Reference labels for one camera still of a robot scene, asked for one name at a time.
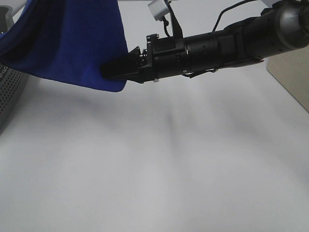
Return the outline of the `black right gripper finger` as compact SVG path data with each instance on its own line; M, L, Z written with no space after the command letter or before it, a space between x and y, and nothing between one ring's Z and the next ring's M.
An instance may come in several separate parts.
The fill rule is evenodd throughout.
M105 79L130 80L138 77L140 56L123 56L100 65L99 70Z
M129 52L128 56L130 58L140 58L141 56L140 47L139 46L135 47L132 51Z

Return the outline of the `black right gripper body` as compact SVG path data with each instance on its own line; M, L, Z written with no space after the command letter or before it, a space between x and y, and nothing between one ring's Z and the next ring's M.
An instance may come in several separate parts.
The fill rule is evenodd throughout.
M146 40L145 57L138 68L138 83L143 84L191 71L185 38L159 38L157 34L152 34L148 35Z

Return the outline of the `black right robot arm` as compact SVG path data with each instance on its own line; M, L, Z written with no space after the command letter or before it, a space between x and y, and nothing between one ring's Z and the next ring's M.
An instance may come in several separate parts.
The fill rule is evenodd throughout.
M183 75L193 78L219 69L257 64L264 58L291 52L309 44L309 3L280 0L250 17L209 33L184 37L175 17L173 34L147 36L147 47L100 66L108 80L145 83Z

